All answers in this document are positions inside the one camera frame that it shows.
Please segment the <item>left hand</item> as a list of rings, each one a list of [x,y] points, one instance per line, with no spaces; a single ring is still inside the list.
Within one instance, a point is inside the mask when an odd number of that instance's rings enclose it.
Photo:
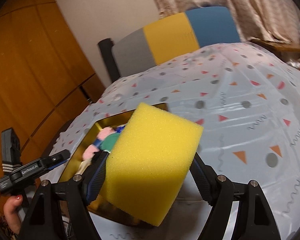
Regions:
[[[6,218],[7,224],[9,228],[16,233],[19,234],[21,229],[21,220],[18,215],[19,207],[23,202],[22,195],[10,196],[6,203],[4,204],[4,216]]]

